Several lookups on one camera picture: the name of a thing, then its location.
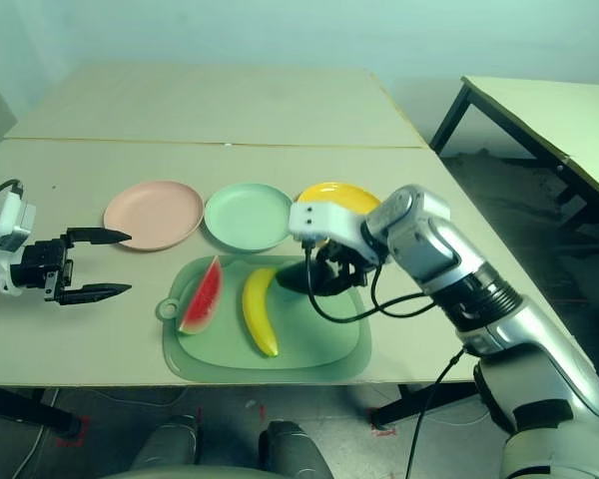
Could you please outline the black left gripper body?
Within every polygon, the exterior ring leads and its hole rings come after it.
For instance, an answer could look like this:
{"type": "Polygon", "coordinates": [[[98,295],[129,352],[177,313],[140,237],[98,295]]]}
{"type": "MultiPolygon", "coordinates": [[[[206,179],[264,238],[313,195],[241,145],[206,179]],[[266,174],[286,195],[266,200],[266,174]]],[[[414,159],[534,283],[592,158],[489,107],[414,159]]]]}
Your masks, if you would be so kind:
{"type": "Polygon", "coordinates": [[[10,267],[13,284],[19,288],[44,290],[44,299],[72,303],[73,261],[68,250],[74,244],[67,238],[39,240],[24,247],[19,263],[10,267]]]}

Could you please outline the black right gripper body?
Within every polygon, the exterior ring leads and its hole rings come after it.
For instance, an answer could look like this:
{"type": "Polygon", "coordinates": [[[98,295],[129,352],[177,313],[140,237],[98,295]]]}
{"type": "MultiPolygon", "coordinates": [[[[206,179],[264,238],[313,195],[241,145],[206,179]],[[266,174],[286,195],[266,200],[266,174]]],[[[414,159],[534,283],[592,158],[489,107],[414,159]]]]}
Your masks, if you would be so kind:
{"type": "Polygon", "coordinates": [[[367,286],[367,275],[375,271],[378,264],[364,258],[356,250],[332,239],[327,243],[336,243],[339,246],[337,262],[333,263],[332,271],[327,275],[327,279],[340,277],[350,280],[352,287],[367,286]]]}

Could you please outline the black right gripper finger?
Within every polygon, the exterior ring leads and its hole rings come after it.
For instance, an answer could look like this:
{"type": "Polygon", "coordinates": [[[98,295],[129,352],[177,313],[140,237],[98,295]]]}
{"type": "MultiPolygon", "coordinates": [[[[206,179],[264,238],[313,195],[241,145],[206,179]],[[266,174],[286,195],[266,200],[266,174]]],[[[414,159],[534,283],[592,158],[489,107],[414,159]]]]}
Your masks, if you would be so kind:
{"type": "Polygon", "coordinates": [[[335,277],[331,279],[319,279],[311,282],[310,290],[314,296],[328,297],[339,295],[352,287],[350,280],[335,277]]]}
{"type": "Polygon", "coordinates": [[[315,265],[320,271],[332,271],[331,265],[337,262],[339,246],[336,243],[325,243],[315,254],[315,265]]]}

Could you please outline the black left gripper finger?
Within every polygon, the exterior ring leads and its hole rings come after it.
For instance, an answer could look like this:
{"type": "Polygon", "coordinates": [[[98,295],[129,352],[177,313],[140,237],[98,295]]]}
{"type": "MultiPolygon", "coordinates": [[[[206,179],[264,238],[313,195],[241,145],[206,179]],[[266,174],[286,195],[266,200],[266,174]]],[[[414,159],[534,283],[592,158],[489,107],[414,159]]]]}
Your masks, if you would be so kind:
{"type": "Polygon", "coordinates": [[[59,293],[61,305],[75,305],[98,302],[129,290],[129,284],[95,283],[86,284],[79,289],[62,290],[59,293]]]}
{"type": "Polygon", "coordinates": [[[90,244],[114,244],[132,237],[123,232],[105,228],[69,228],[67,229],[68,242],[88,242],[90,244]]]}

